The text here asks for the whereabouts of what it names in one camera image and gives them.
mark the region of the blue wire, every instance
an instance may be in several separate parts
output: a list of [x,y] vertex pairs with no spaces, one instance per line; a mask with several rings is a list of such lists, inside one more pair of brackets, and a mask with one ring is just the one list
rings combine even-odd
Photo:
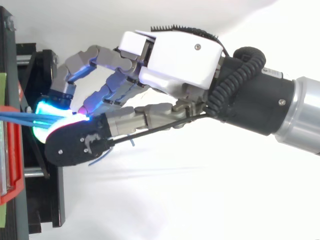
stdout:
[[91,166],[93,164],[96,164],[97,162],[101,161],[104,157],[106,157],[109,153],[111,153],[111,151],[113,150],[114,148],[111,147],[105,154],[103,154],[101,157],[99,157],[97,160],[94,160],[93,162],[90,162],[88,166]]
[[[130,142],[132,144],[132,147],[136,146],[135,142],[133,139],[130,139]],[[113,147],[111,147],[105,154],[103,154],[101,157],[99,157],[97,160],[94,160],[93,162],[89,163],[88,166],[91,166],[93,164],[96,164],[97,162],[101,161],[103,158],[105,158],[109,153],[111,153],[112,149],[114,149]]]
[[36,118],[34,119],[33,117],[12,117],[13,119],[21,120],[21,121],[26,121],[26,122],[37,122],[37,123],[44,123],[44,124],[54,124],[57,120],[54,119],[42,119],[42,118]]
[[132,147],[135,147],[135,146],[136,146],[136,144],[135,144],[135,142],[134,142],[133,139],[130,139],[130,142],[131,142],[131,144],[132,144]]
[[37,127],[42,129],[48,129],[51,126],[47,124],[33,123],[30,121],[23,121],[20,119],[5,117],[5,116],[0,116],[0,121],[10,122],[10,123],[19,124],[19,125],[28,126],[28,127]]
[[49,114],[36,114],[36,113],[26,113],[26,112],[0,112],[0,116],[4,117],[18,117],[18,118],[30,118],[33,119],[48,119],[48,120],[60,120],[63,116],[49,115]]

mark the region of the blue cable bundle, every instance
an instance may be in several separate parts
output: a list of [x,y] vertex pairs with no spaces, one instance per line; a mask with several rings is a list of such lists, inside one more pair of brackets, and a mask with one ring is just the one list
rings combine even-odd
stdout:
[[64,118],[63,116],[36,114],[26,112],[0,112],[0,121],[10,122],[28,127],[48,129],[53,123]]

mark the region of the coiled black cable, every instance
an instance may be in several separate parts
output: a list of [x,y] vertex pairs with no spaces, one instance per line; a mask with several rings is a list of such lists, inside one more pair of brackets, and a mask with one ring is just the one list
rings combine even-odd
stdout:
[[210,117],[216,118],[225,102],[237,93],[245,82],[260,73],[266,64],[265,55],[254,47],[239,48],[233,57],[242,60],[243,65],[220,81],[209,93],[207,107],[203,110]]

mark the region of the black cable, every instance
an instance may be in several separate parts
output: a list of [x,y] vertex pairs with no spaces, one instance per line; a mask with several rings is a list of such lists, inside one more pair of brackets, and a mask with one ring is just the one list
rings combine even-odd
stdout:
[[208,94],[207,107],[203,110],[213,118],[218,117],[227,100],[236,94],[240,87],[253,79],[266,64],[265,55],[254,47],[242,47],[236,50],[233,57],[243,61],[243,65],[218,82]]
[[163,130],[166,130],[166,129],[173,128],[173,127],[175,127],[177,125],[180,125],[180,124],[185,124],[187,122],[192,122],[192,121],[195,121],[197,119],[203,119],[203,118],[206,118],[206,117],[208,117],[207,114],[200,114],[200,115],[186,117],[184,119],[181,119],[181,120],[178,120],[178,121],[174,121],[172,123],[169,123],[169,124],[166,124],[166,125],[163,125],[163,126],[159,126],[159,127],[156,127],[156,128],[153,128],[153,129],[149,129],[147,131],[139,132],[139,133],[136,133],[136,134],[132,134],[132,135],[129,135],[129,136],[125,136],[125,137],[122,137],[122,138],[119,138],[119,139],[116,139],[116,140],[108,140],[107,142],[109,143],[108,144],[109,146],[114,146],[116,144],[119,144],[119,143],[122,143],[122,142],[125,142],[125,141],[129,141],[129,140],[132,140],[132,139],[143,137],[143,136],[146,136],[146,135],[149,135],[149,134],[154,134],[154,133],[159,132],[159,131],[163,131]]
[[227,52],[227,49],[226,49],[225,46],[222,44],[222,42],[221,42],[219,39],[216,39],[216,42],[217,42],[218,44],[220,44],[220,46],[222,47],[222,51],[223,51],[224,55],[225,55],[226,57],[230,57],[229,53]]

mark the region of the metal cylinder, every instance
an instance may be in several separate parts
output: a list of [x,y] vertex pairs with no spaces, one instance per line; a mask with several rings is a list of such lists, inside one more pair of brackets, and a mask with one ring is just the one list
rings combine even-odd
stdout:
[[41,167],[26,167],[24,169],[25,178],[38,178],[43,177],[44,173],[41,170]]
[[16,56],[16,64],[18,66],[28,65],[31,59],[31,55],[17,55]]
[[274,134],[279,143],[320,153],[320,82],[300,77],[294,81],[288,113]]

